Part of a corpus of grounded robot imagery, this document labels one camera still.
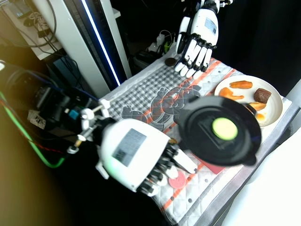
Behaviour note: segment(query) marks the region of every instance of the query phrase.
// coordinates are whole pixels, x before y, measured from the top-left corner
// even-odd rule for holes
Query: gray gingham fabric
[[[167,55],[107,94],[104,99],[110,101],[109,113],[116,120],[135,118],[149,123],[179,141],[181,138],[173,119],[176,117],[177,107],[183,107],[187,101],[185,98],[191,95],[208,95],[222,79],[242,73],[212,59],[207,70],[209,73],[204,73],[197,81],[188,80],[176,73],[173,67],[164,64],[164,60],[168,57],[179,58],[170,50]],[[158,100],[168,95],[172,98],[175,96],[177,102],[172,101],[170,105],[170,102],[166,102],[163,106],[163,101]],[[284,98],[283,114],[290,105],[291,101]],[[262,131],[263,141],[274,127]],[[223,188],[244,167],[239,165],[225,168],[216,175],[188,150],[185,152],[198,165],[199,171],[193,175],[183,171],[187,178],[187,184],[183,189],[175,190],[166,185],[159,189],[158,195],[153,197],[153,200],[172,225],[193,226]]]

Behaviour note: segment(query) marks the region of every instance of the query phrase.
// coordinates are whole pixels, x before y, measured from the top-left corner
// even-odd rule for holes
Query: plate
[[[235,81],[250,81],[253,83],[253,86],[250,89],[230,88],[230,83],[235,82]],[[218,86],[215,89],[214,95],[218,96],[221,89],[225,88],[225,87],[229,88],[233,92],[233,95],[235,95],[235,96],[240,96],[240,95],[245,96],[244,99],[237,100],[237,102],[239,102],[239,103],[255,102],[253,96],[254,96],[255,91],[259,88],[265,89],[272,93],[267,102],[267,106],[264,109],[257,112],[264,116],[263,120],[257,119],[261,128],[273,124],[281,116],[281,113],[283,110],[282,98],[281,98],[280,94],[278,93],[278,91],[265,80],[262,80],[262,79],[259,79],[259,78],[253,77],[253,76],[249,76],[249,75],[232,76],[232,77],[229,77],[229,78],[221,81],[220,84],[218,84]]]

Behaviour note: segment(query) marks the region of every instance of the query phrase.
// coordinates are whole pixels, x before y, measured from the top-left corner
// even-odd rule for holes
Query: brown meat
[[[250,89],[252,88],[253,83],[250,81],[235,81],[230,83],[231,88],[238,88],[238,89]]]
[[[254,93],[254,100],[257,101],[257,102],[266,104],[268,102],[268,99],[269,99],[269,97],[271,95],[272,95],[271,92],[269,92],[269,91],[267,91],[265,89],[259,88]]]
[[[227,87],[222,88],[219,95],[225,98],[229,98],[231,100],[240,100],[245,98],[244,96],[234,96],[233,92]]]
[[[260,103],[260,102],[252,102],[249,103],[249,105],[251,105],[255,110],[260,111],[263,108],[265,108],[267,104]]]

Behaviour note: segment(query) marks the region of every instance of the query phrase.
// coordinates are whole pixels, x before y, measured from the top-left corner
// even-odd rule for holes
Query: black round object
[[[176,63],[176,59],[174,59],[174,58],[167,58],[166,60],[165,60],[165,64],[167,65],[167,66],[174,66],[175,65],[175,63]]]
[[[217,118],[227,118],[236,125],[234,139],[223,140],[214,134],[212,124]],[[256,163],[261,130],[242,104],[223,97],[201,97],[185,105],[178,124],[183,142],[198,158],[221,166]]]

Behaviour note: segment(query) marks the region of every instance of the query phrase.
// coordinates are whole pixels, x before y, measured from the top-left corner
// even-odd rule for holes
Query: green cable
[[[2,92],[0,92],[0,96],[1,98],[6,101],[4,95],[2,94]],[[26,132],[26,130],[23,128],[23,126],[19,123],[19,121],[14,117],[14,115],[12,114],[12,112],[4,106],[4,109],[6,111],[6,113],[8,114],[8,116],[11,118],[11,120],[14,122],[14,124],[19,128],[19,130],[24,134],[24,136],[29,140],[29,144],[32,146],[32,148],[34,149],[34,151],[36,152],[36,154],[39,156],[39,158],[43,161],[43,163],[45,163],[45,165],[47,165],[50,168],[57,168],[59,167],[65,160],[65,158],[61,158],[57,164],[51,164],[50,162],[48,162],[48,160],[43,156],[43,154],[41,153],[41,151],[39,150],[39,148],[33,143],[32,138],[29,136],[29,134]]]

